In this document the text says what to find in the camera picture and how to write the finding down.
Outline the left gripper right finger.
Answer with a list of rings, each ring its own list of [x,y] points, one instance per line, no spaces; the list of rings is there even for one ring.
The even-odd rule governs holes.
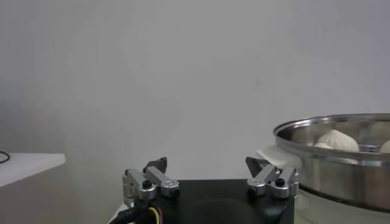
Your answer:
[[[299,190],[299,173],[294,167],[278,168],[266,159],[246,157],[251,174],[247,180],[247,194],[255,200],[270,192],[277,199],[296,198]]]

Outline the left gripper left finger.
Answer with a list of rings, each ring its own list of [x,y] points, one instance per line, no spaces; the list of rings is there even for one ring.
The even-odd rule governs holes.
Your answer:
[[[169,199],[179,198],[179,181],[165,175],[167,167],[167,157],[161,157],[149,161],[141,171],[125,170],[122,175],[124,204],[132,207],[136,200],[152,201],[158,195]]]

